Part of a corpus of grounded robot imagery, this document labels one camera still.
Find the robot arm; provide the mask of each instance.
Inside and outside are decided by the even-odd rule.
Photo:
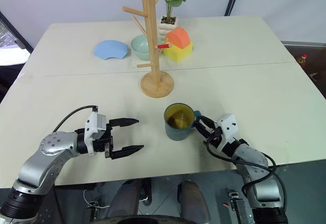
[[[234,136],[238,132],[235,116],[229,114],[217,121],[202,117],[195,122],[195,127],[207,139],[206,148],[213,156],[227,160],[236,165],[241,174],[250,207],[253,210],[257,224],[263,223],[288,223],[284,210],[284,202],[272,170],[268,168],[267,158],[263,153],[251,148],[244,140],[236,140]],[[228,158],[223,158],[210,149],[213,145],[217,152],[224,153]]]
[[[44,196],[50,191],[63,165],[79,154],[104,152],[117,159],[140,150],[143,145],[113,151],[111,130],[114,126],[129,126],[138,120],[121,118],[105,123],[106,117],[93,110],[85,128],[75,132],[54,130],[40,143],[38,150],[24,163],[7,200],[0,209],[0,224],[34,223]]]

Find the bottle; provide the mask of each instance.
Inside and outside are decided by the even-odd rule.
[[[295,60],[299,63],[299,65],[304,68],[306,65],[306,58],[308,57],[308,55],[306,55],[305,53],[301,56],[296,58]]]

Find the mug handle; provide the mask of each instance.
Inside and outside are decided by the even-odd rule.
[[[197,120],[197,119],[200,119],[201,116],[202,116],[202,114],[200,113],[199,110],[194,111],[194,115],[195,115],[194,121]]]

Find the yellow block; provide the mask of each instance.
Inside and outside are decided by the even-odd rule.
[[[185,47],[184,49],[181,49],[177,47],[176,45],[173,45],[170,48],[164,48],[162,53],[164,53],[166,56],[168,56],[170,59],[179,62],[183,58],[185,58],[187,55],[191,54],[193,51],[193,42],[190,42],[190,44]]]

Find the wooden mug tree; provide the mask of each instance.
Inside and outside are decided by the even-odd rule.
[[[151,63],[137,65],[138,68],[151,67],[152,71],[144,75],[141,81],[141,88],[143,92],[152,98],[162,98],[167,96],[173,89],[173,78],[166,72],[159,70],[158,56],[161,51],[157,47],[157,27],[156,27],[156,10],[155,4],[158,0],[142,0],[143,11],[136,9],[123,7],[122,10],[131,14],[139,15],[145,18],[146,30],[138,22],[138,20],[132,16],[133,21],[144,33],[148,40],[149,55]]]

